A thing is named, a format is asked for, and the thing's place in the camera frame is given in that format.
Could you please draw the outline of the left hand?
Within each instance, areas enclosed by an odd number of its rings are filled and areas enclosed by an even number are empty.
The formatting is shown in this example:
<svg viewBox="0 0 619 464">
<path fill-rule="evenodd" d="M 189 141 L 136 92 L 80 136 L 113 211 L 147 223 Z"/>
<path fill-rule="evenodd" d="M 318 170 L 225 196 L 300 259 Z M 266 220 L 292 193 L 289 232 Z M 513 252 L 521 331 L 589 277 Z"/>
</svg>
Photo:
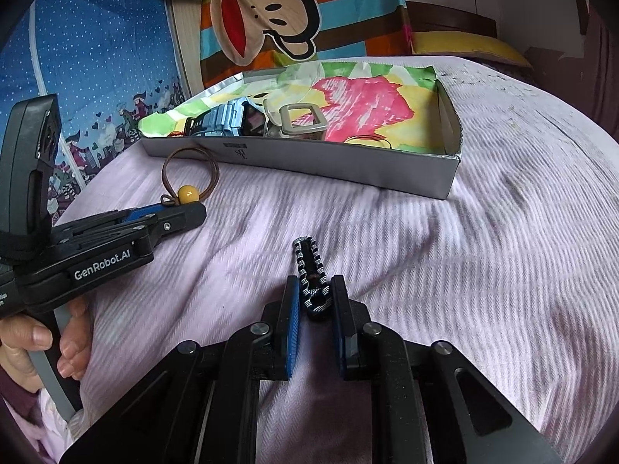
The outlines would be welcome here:
<svg viewBox="0 0 619 464">
<path fill-rule="evenodd" d="M 85 297 L 68 304 L 69 321 L 59 340 L 61 356 L 56 368 L 63 378 L 80 381 L 91 356 L 92 322 Z M 53 332 L 27 315 L 14 315 L 1 321 L 1 366 L 9 378 L 28 393 L 43 387 L 29 353 L 47 351 L 55 340 Z"/>
</svg>

